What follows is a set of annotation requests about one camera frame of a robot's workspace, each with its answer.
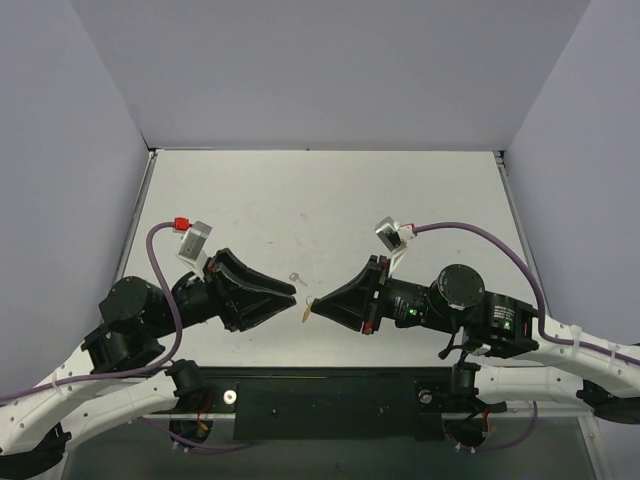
cable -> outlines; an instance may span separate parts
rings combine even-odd
[[[498,451],[498,450],[506,450],[507,448],[517,447],[521,443],[525,442],[531,435],[533,435],[533,432],[536,430],[536,427],[538,426],[538,419],[539,418],[540,418],[540,416],[539,416],[539,412],[538,412],[538,402],[533,402],[533,418],[531,419],[531,423],[529,424],[527,429],[524,431],[524,433],[522,435],[520,435],[518,438],[516,438],[515,440],[512,440],[511,442],[503,443],[503,444],[500,444],[500,445],[492,445],[492,446],[488,446],[488,447],[478,447],[478,448],[475,448],[475,449],[472,449],[472,448],[467,447],[466,445],[462,445],[462,444],[460,444],[460,447],[464,448],[465,450],[473,450],[475,453],[495,452],[495,451]],[[450,434],[449,434],[449,437],[452,438],[453,441],[457,441],[455,438],[451,437]]]
[[[180,442],[189,447],[193,447],[191,450],[189,450],[189,453],[195,453],[196,455],[222,455],[225,453],[238,452],[240,450],[244,450],[245,448],[249,448],[251,446],[251,444],[248,444],[248,443],[243,443],[239,445],[219,445],[219,446],[203,445],[201,443],[187,440],[186,438],[181,437],[176,433],[173,433],[167,427],[164,427],[163,425],[160,425],[159,423],[156,423],[153,420],[149,420],[148,418],[140,417],[138,418],[138,420],[140,420],[143,423],[146,423],[147,425],[152,426],[157,430],[160,430],[161,432],[166,433],[173,440],[177,442]]]
[[[196,417],[196,422],[198,423],[198,426],[205,432],[209,430],[209,427],[205,425],[205,423],[202,420],[200,420],[200,415],[208,412],[211,409],[212,404],[213,404],[213,395],[209,394],[207,396],[207,403],[205,403],[204,407],[202,408],[202,410],[198,412],[198,416]]]
[[[476,235],[483,237],[485,240],[488,240],[489,242],[493,243],[496,247],[498,247],[500,250],[502,250],[502,252],[507,257],[509,257],[511,261],[513,261],[513,263],[516,264],[518,269],[520,269],[522,274],[525,276],[525,278],[529,282],[529,285],[531,285],[531,288],[533,290],[534,296],[536,297],[536,303],[538,306],[538,334],[542,338],[544,338],[546,341],[555,343],[557,345],[573,345],[573,340],[555,338],[544,331],[546,310],[545,310],[544,295],[542,294],[542,289],[540,288],[540,285],[538,285],[538,282],[536,281],[536,278],[534,277],[531,270],[529,270],[529,267],[527,267],[527,265],[520,259],[520,257],[518,257],[518,254],[513,250],[511,250],[502,240],[495,237],[494,235],[487,232],[486,230],[483,230],[480,227],[476,227],[475,225],[470,225],[468,223],[462,223],[462,222],[440,222],[440,223],[432,223],[430,225],[423,225],[421,227],[414,227],[413,233],[415,235],[418,235],[419,233],[429,232],[431,230],[441,230],[445,228],[466,230],[468,232],[475,233]],[[589,343],[589,342],[579,342],[578,345],[582,348],[587,348],[594,352],[601,353],[602,355],[606,355],[607,357],[611,357],[613,355],[614,358],[617,358],[618,360],[623,360],[625,362],[629,362],[633,365],[640,367],[640,359],[636,359],[620,353],[614,353],[608,348],[604,348],[599,345],[594,345],[593,343]]]
[[[158,361],[152,364],[146,365],[144,367],[134,368],[132,370],[124,370],[122,372],[99,373],[94,375],[78,375],[75,377],[61,379],[56,382],[56,385],[62,386],[62,385],[69,385],[71,383],[84,382],[84,381],[108,380],[108,379],[116,379],[116,378],[126,378],[126,377],[135,376],[135,375],[143,375],[161,368],[166,362],[171,360],[173,356],[176,354],[176,352],[178,351],[178,348],[180,348],[180,344],[182,343],[182,328],[183,328],[182,317],[180,317],[180,312],[178,311],[178,305],[176,304],[176,301],[173,298],[173,295],[171,295],[171,289],[169,288],[169,285],[167,284],[167,281],[164,278],[164,275],[162,274],[162,270],[160,269],[160,265],[158,264],[158,259],[156,258],[156,254],[153,250],[153,238],[155,237],[156,233],[166,228],[174,228],[174,222],[163,222],[152,227],[151,230],[149,230],[149,233],[147,234],[146,248],[147,248],[147,256],[149,257],[149,262],[151,263],[151,268],[153,269],[153,272],[155,273],[156,278],[158,279],[160,288],[162,288],[162,293],[167,299],[167,303],[169,304],[169,309],[171,310],[171,314],[173,316],[173,322],[176,328],[176,338],[173,342],[173,345],[169,349],[169,351],[166,353],[166,355],[164,355]],[[20,392],[17,392],[11,395],[0,396],[0,404],[6,404],[18,398],[25,397],[27,395],[33,395],[34,393],[44,392],[51,388],[53,388],[53,385],[51,383],[46,383],[44,385],[22,390]]]

red connector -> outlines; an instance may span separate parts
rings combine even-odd
[[[189,222],[188,218],[176,217],[173,219],[173,229],[176,232],[186,232],[191,227],[192,224]]]

red clip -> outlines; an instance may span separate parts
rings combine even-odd
[[[191,227],[188,218],[176,217],[173,219],[173,229],[177,232],[186,232]]]
[[[373,333],[373,322],[366,322],[362,329],[363,335],[371,335]]]

bolt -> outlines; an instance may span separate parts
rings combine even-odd
[[[431,395],[431,392],[429,390],[420,390],[420,393],[418,393],[418,399],[420,400],[420,403],[431,403],[431,400],[433,400],[433,395]]]
[[[234,390],[227,390],[226,392],[224,392],[224,395],[222,397],[224,403],[226,403],[227,405],[233,405],[234,403],[236,403],[237,398],[238,394]]]

white wall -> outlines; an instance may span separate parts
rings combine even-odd
[[[68,0],[0,14],[0,393],[99,321],[147,152]]]
[[[73,0],[152,147],[506,148],[589,0]]]
[[[640,2],[594,0],[506,165],[554,316],[640,342]],[[637,478],[640,426],[602,428]]]

